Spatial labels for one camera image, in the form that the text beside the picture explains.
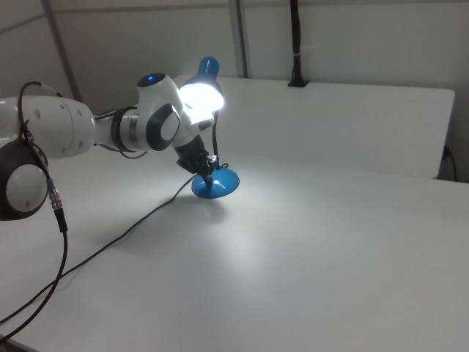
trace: lamp shade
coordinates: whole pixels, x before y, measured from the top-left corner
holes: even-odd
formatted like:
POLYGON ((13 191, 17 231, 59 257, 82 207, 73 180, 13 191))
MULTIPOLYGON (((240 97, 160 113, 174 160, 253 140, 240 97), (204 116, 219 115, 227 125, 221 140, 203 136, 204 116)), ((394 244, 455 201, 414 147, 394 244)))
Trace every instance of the lamp shade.
POLYGON ((200 61, 199 71, 189 78, 179 91, 180 99, 188 107, 203 111, 216 111, 224 105, 217 75, 220 65, 215 57, 200 61))

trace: black cable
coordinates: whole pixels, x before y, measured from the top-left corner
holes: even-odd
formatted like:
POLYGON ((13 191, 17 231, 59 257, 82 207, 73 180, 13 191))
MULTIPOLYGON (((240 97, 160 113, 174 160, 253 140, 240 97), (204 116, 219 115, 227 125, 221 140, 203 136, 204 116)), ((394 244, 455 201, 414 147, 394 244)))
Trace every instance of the black cable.
POLYGON ((139 159, 141 158, 142 156, 144 156, 145 154, 147 154, 147 152, 143 152, 142 154, 140 155, 137 155, 137 156, 128 156, 128 155, 125 155, 123 152, 119 151, 120 155, 122 155, 124 158, 127 158, 127 159, 139 159))
POLYGON ((109 114, 96 116, 96 117, 95 117, 95 120, 105 119, 105 118, 107 118, 107 117, 114 116, 114 114, 115 114, 115 111, 110 112, 109 114))
POLYGON ((42 86, 40 82, 37 81, 30 81, 28 83, 25 83, 21 89, 20 89, 20 94, 18 96, 18 117, 20 119, 20 133, 18 135, 18 138, 20 140, 23 140, 26 146, 32 151, 32 154, 34 158, 36 159, 37 163, 39 164, 39 168, 44 172, 45 176, 50 179, 51 176, 49 175, 49 171, 47 169, 47 166, 45 165, 45 159, 44 161, 41 159, 41 155, 45 155, 43 150, 34 143, 34 137, 32 133, 28 129, 28 122, 29 120, 25 121, 24 120, 24 115, 23 115, 23 95, 24 91, 26 90, 27 87, 32 86, 32 85, 37 85, 39 87, 42 86))
MULTIPOLYGON (((55 291, 57 285, 59 284, 59 281, 62 277, 65 263, 67 261, 67 252, 68 252, 68 240, 67 240, 67 222, 65 221, 65 215, 64 211, 62 208, 62 201, 60 200, 60 196, 58 191, 56 190, 55 186, 53 185, 53 180, 51 176, 49 175, 48 168, 47 168, 47 158, 45 157, 45 153, 43 150, 34 143, 34 136, 32 135, 31 131, 28 129, 28 122, 29 120, 25 121, 24 120, 24 115, 23 115, 23 95, 24 91, 27 87, 31 85, 37 85, 40 86, 44 89, 52 91, 55 95, 58 97, 62 97, 62 95, 57 92, 55 89, 52 87, 42 84, 37 81, 30 81, 26 84, 24 84, 21 89, 20 89, 20 94, 18 96, 18 118, 20 120, 20 133, 18 134, 18 139, 20 141, 24 141, 25 145, 31 150, 34 158, 37 160, 37 163, 39 165, 39 168, 44 172, 46 178, 47 178, 47 188, 48 188, 48 193, 51 198, 51 204, 53 207, 54 214, 57 219, 57 224, 59 225, 60 232, 63 234, 64 238, 64 251, 62 255, 62 262, 60 263, 59 271, 57 272, 55 280, 53 280, 48 288, 51 286, 51 289, 49 290, 47 296, 43 299, 41 304, 38 306, 38 308, 29 316, 26 321, 24 321, 19 327, 17 327, 15 330, 7 334, 6 336, 2 337, 0 339, 0 344, 8 341, 9 338, 15 336, 19 331, 23 330, 26 326, 29 325, 33 321, 33 319, 40 313, 40 311, 44 308, 44 306, 47 304, 49 299, 51 298, 53 292, 55 291)), ((21 312, 23 309, 17 310, 15 312, 15 315, 21 312)), ((5 321, 9 320, 10 318, 5 318, 3 319, 0 324, 4 323, 5 321)))
POLYGON ((456 162, 454 161, 454 155, 453 152, 451 151, 451 148, 448 145, 445 145, 443 148, 443 155, 441 157, 442 160, 445 160, 446 157, 451 158, 451 162, 453 164, 453 175, 454 175, 454 182, 457 182, 457 170, 456 170, 456 162))
POLYGON ((454 161, 454 156, 451 149, 448 149, 448 156, 451 158, 451 162, 453 163, 454 182, 457 182, 456 162, 454 161))
MULTIPOLYGON (((41 304, 38 306, 38 308, 34 311, 34 313, 31 314, 31 316, 26 319, 26 321, 24 323, 22 323, 19 327, 17 327, 15 330, 13 330, 12 332, 10 332, 8 335, 6 336, 3 336, 1 339, 0 339, 0 345, 6 341, 8 341, 9 338, 15 336, 18 332, 20 332, 21 330, 23 330, 29 323, 32 322, 32 320, 36 317, 36 315, 39 314, 39 312, 41 310, 43 310, 44 306, 47 304, 47 302, 49 301, 49 299, 51 298, 52 296, 52 293, 55 291, 57 285, 59 284, 59 281, 60 279, 62 278, 62 273, 64 271, 64 267, 65 267, 65 262, 67 260, 67 250, 68 250, 68 242, 67 242, 67 231, 64 231, 63 233, 63 236, 64 236, 64 253, 62 255, 62 262, 60 263, 60 268, 59 268, 59 272, 57 273, 57 276, 55 278, 55 280, 53 280, 48 286, 47 288, 49 288, 50 286, 52 286, 52 288, 49 290, 47 296, 43 299, 43 301, 41 302, 41 304)), ((13 315, 10 315, 9 317, 3 319, 0 324, 4 323, 5 321, 9 320, 10 318, 12 318, 13 316, 17 315, 19 312, 21 312, 24 308, 26 308, 27 306, 23 306, 21 307, 21 309, 17 310, 13 315)))
MULTIPOLYGON (((111 242, 109 242, 108 244, 106 244, 103 248, 101 248, 100 250, 98 250, 97 252, 95 252, 94 254, 92 254, 91 256, 87 257, 84 261, 82 261, 81 263, 75 265, 73 268, 71 268, 70 270, 66 271, 65 273, 61 274, 60 277, 59 277, 59 280, 60 279, 63 279, 65 276, 67 276, 68 274, 70 274, 72 271, 80 268, 81 266, 85 265, 86 263, 88 263, 91 259, 93 259, 94 257, 96 257, 99 253, 103 252, 104 250, 106 250, 109 246, 112 246, 114 243, 116 243, 117 241, 123 239, 131 230, 133 230, 135 227, 139 226, 140 223, 142 223, 144 220, 148 219, 148 217, 150 217, 154 212, 160 210, 161 208, 165 207, 166 205, 168 205, 169 203, 173 202, 177 195, 184 189, 184 187, 186 187, 194 178, 196 177, 193 176, 191 177, 189 180, 187 180, 178 190, 177 192, 174 194, 174 196, 170 199, 170 200, 167 200, 166 202, 164 202, 163 204, 157 206, 155 209, 153 209, 152 211, 150 211, 146 216, 144 216, 143 218, 140 218, 140 220, 138 220, 135 224, 133 224, 132 226, 130 226, 127 231, 125 231, 122 235, 120 235, 118 238, 115 238, 113 239, 111 242)), ((37 293, 31 300, 29 300, 26 304, 24 304, 21 308, 17 309, 15 312, 13 312, 12 314, 10 314, 9 316, 7 316, 6 318, 0 320, 0 325, 5 323, 6 321, 8 321, 9 319, 15 317, 18 313, 22 312, 25 308, 27 308, 30 304, 32 304, 34 301, 36 301, 36 299, 38 297, 40 297, 50 286, 54 285, 55 281, 51 282, 49 285, 45 286, 39 293, 37 293)))
POLYGON ((137 155, 137 156, 128 156, 128 155, 125 155, 121 150, 108 147, 108 146, 105 145, 105 144, 94 143, 93 145, 97 145, 97 146, 102 147, 102 148, 104 148, 104 149, 106 149, 106 150, 109 150, 109 151, 111 151, 111 152, 118 152, 118 153, 120 153, 124 158, 127 158, 127 159, 138 159, 138 158, 141 158, 142 156, 144 156, 145 154, 147 154, 147 152, 143 152, 142 154, 137 155))
POLYGON ((217 144, 217 122, 218 122, 218 110, 213 114, 214 123, 212 126, 212 144, 213 144, 213 154, 216 155, 216 169, 220 169, 220 155, 218 154, 218 144, 217 144))

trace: power cord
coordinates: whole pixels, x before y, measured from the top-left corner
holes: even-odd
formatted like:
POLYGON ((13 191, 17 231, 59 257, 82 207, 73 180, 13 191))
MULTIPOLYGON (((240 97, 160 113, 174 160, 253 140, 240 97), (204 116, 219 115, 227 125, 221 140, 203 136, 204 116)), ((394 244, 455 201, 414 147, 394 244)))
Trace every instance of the power cord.
POLYGON ((171 202, 173 202, 176 197, 179 195, 179 193, 195 178, 196 176, 193 176, 191 177, 189 180, 187 180, 178 190, 177 192, 174 194, 174 196, 170 199, 170 200, 167 200, 166 202, 164 202, 163 204, 157 206, 155 209, 153 209, 152 211, 150 211, 147 215, 145 215, 144 217, 140 218, 135 224, 133 224, 132 226, 130 226, 127 231, 125 231, 122 235, 120 235, 119 237, 113 239, 111 242, 109 242, 108 244, 106 244, 103 248, 99 249, 98 251, 96 251, 94 254, 90 255, 89 257, 87 257, 85 260, 83 260, 81 263, 75 265, 73 268, 71 268, 70 270, 66 271, 65 273, 62 274, 62 272, 60 272, 60 275, 57 275, 57 278, 56 280, 52 281, 49 285, 45 286, 39 293, 37 293, 33 298, 31 298, 26 304, 24 304, 21 308, 17 309, 15 312, 13 312, 12 314, 10 314, 9 316, 7 316, 6 318, 0 320, 0 325, 7 322, 8 320, 10 320, 11 318, 15 317, 18 313, 22 312, 23 310, 25 310, 25 308, 27 308, 29 305, 31 305, 34 301, 36 301, 36 299, 38 299, 50 286, 56 286, 56 283, 59 282, 60 279, 63 279, 64 277, 66 277, 68 274, 70 274, 71 272, 75 271, 76 269, 80 268, 81 266, 85 265, 86 263, 88 263, 91 259, 93 259, 94 257, 96 257, 99 253, 105 251, 108 247, 112 246, 114 243, 116 243, 117 241, 119 240, 122 240, 130 231, 132 231, 135 227, 139 226, 140 223, 142 223, 144 220, 148 219, 153 213, 155 213, 156 211, 160 210, 161 208, 167 206, 168 204, 170 204, 171 202))
POLYGON ((451 162, 453 164, 454 182, 457 182, 456 162, 454 161, 454 156, 451 151, 451 148, 448 145, 445 145, 445 147, 443 148, 443 156, 441 157, 441 159, 445 160, 447 157, 451 159, 451 162))
MULTIPOLYGON (((51 298, 53 292, 55 291, 57 285, 59 284, 60 278, 62 277, 64 267, 65 267, 65 262, 67 261, 67 252, 68 252, 68 240, 67 240, 67 222, 65 221, 65 214, 64 214, 64 209, 62 207, 62 201, 60 199, 59 192, 57 191, 57 188, 53 184, 53 180, 51 178, 51 175, 49 174, 49 171, 47 169, 47 158, 45 157, 45 153, 40 149, 39 146, 37 146, 34 143, 34 137, 31 133, 31 131, 28 129, 28 122, 29 120, 25 121, 24 120, 24 115, 23 115, 23 95, 24 91, 26 90, 27 87, 32 86, 32 85, 37 85, 40 86, 44 89, 52 91, 55 95, 58 97, 62 97, 59 92, 57 92, 55 89, 51 88, 50 86, 37 82, 37 81, 30 81, 26 84, 24 84, 21 89, 20 89, 20 94, 18 96, 18 117, 20 120, 20 133, 18 138, 31 150, 34 158, 37 160, 37 164, 39 165, 39 168, 44 172, 44 175, 46 176, 46 183, 47 183, 47 189, 49 193, 49 199, 51 200, 51 205, 53 212, 56 216, 57 219, 57 224, 59 225, 60 232, 63 235, 64 238, 64 251, 62 254, 62 261, 60 263, 59 271, 57 272, 55 280, 53 280, 49 286, 51 289, 49 290, 47 296, 43 299, 41 304, 38 306, 38 308, 29 316, 28 319, 26 319, 19 327, 17 327, 15 330, 11 331, 9 334, 5 335, 0 339, 0 345, 6 341, 8 341, 9 338, 15 336, 18 332, 23 330, 26 326, 29 325, 29 323, 32 322, 32 320, 40 313, 41 310, 43 310, 44 306, 47 304, 49 299, 51 298)), ((8 319, 3 319, 0 324, 4 323, 8 319)))
POLYGON ((121 150, 108 147, 108 146, 105 145, 105 144, 94 143, 93 145, 97 145, 97 146, 99 146, 99 147, 102 147, 102 148, 104 148, 104 149, 106 149, 106 150, 109 150, 110 152, 118 152, 118 153, 120 153, 120 155, 122 155, 124 158, 127 158, 127 159, 139 159, 139 158, 141 158, 142 156, 144 156, 144 155, 147 154, 147 152, 143 152, 142 154, 137 155, 137 156, 128 156, 128 155, 125 155, 121 150))

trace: white tabletop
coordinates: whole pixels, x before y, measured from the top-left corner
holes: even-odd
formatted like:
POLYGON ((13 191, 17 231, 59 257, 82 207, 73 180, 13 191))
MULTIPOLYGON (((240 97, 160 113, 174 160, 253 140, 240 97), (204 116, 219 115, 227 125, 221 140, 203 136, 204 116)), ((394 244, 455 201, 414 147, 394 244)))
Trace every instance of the white tabletop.
MULTIPOLYGON (((222 158, 236 192, 185 189, 65 280, 16 340, 39 351, 469 349, 468 185, 222 158)), ((93 150, 53 162, 67 267, 171 197, 190 176, 175 161, 93 150)), ((48 205, 0 233, 3 317, 53 279, 62 239, 48 205)))

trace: black pole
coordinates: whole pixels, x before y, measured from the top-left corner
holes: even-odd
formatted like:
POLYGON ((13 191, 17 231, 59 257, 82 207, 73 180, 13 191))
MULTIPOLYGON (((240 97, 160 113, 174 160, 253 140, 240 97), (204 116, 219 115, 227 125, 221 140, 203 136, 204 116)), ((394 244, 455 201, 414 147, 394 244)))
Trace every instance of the black pole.
POLYGON ((292 14, 293 73, 292 81, 288 83, 288 87, 303 88, 309 81, 303 80, 301 75, 301 27, 300 16, 298 15, 298 0, 290 0, 290 12, 292 14))

